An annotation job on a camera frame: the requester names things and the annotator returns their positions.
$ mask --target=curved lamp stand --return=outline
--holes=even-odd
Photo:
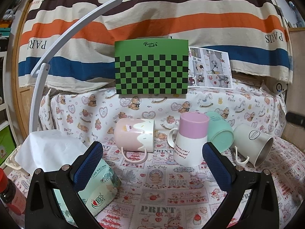
[[[30,110],[30,133],[37,131],[38,127],[38,117],[39,117],[39,105],[42,98],[43,88],[45,86],[45,81],[50,70],[50,65],[48,64],[52,57],[59,51],[61,47],[71,39],[78,31],[80,31],[84,26],[86,26],[91,21],[103,15],[110,9],[120,5],[123,0],[110,0],[103,5],[92,10],[90,13],[86,14],[83,18],[79,19],[71,27],[69,27],[52,45],[45,54],[37,62],[33,70],[31,71],[32,77],[37,77],[36,84],[34,87],[32,104]]]

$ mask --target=tissue box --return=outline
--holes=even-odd
[[[114,173],[113,169],[101,159],[87,186],[84,190],[79,191],[78,194],[89,211],[95,216],[114,199],[120,185],[121,181]],[[67,222],[76,225],[60,191],[54,189],[54,193]]]

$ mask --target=black and green checkerboard pattern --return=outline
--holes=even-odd
[[[189,57],[134,55],[115,57],[117,94],[186,94]]]

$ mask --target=mug handle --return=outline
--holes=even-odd
[[[238,163],[238,164],[246,164],[246,163],[248,163],[249,162],[249,156],[247,156],[247,159],[244,161],[244,162],[239,162],[238,160],[237,160],[237,147],[236,146],[234,146],[235,147],[235,161],[236,161],[236,163]]]
[[[171,148],[174,148],[174,146],[175,146],[175,143],[173,142],[173,132],[174,131],[178,131],[178,128],[171,129],[170,132],[167,135],[167,143],[169,144],[169,146]]]
[[[146,149],[144,149],[144,157],[143,157],[142,159],[136,160],[136,161],[130,160],[130,159],[128,159],[128,158],[125,156],[125,152],[124,152],[124,150],[123,150],[123,147],[121,147],[121,152],[122,152],[122,155],[123,155],[124,159],[125,159],[128,163],[130,163],[130,164],[141,164],[141,163],[145,162],[145,160],[147,159],[147,150],[146,150]]]

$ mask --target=red bottle cap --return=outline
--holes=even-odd
[[[6,174],[4,173],[3,169],[0,168],[0,193],[2,193],[9,183]]]

